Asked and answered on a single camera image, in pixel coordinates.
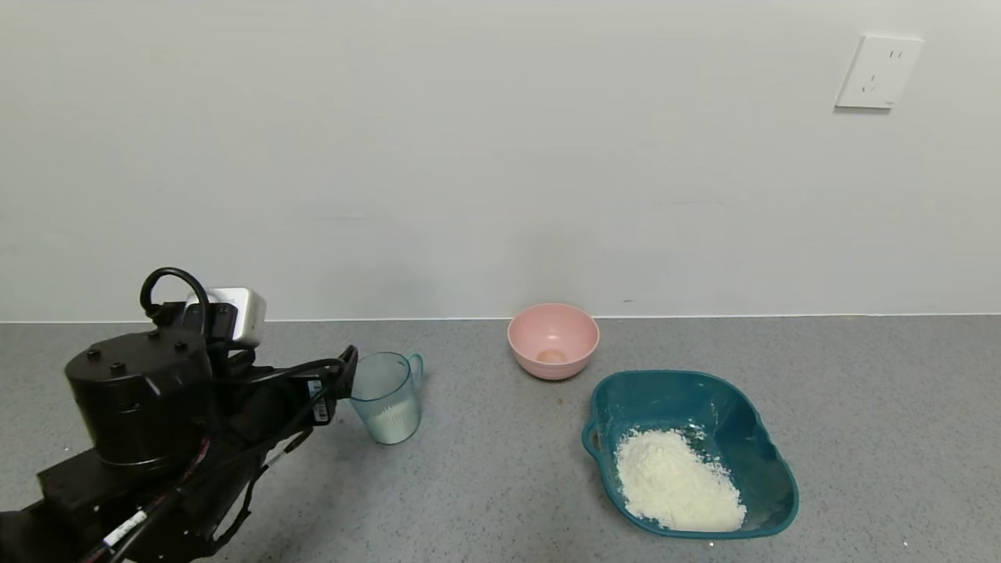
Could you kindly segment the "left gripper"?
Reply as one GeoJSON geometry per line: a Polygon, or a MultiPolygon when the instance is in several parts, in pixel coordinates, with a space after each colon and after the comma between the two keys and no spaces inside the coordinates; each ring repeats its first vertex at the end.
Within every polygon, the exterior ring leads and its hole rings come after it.
{"type": "Polygon", "coordinates": [[[349,345],[321,371],[254,371],[229,384],[229,428],[240,438],[285,438],[312,425],[327,425],[333,400],[353,395],[360,353],[349,345]]]}

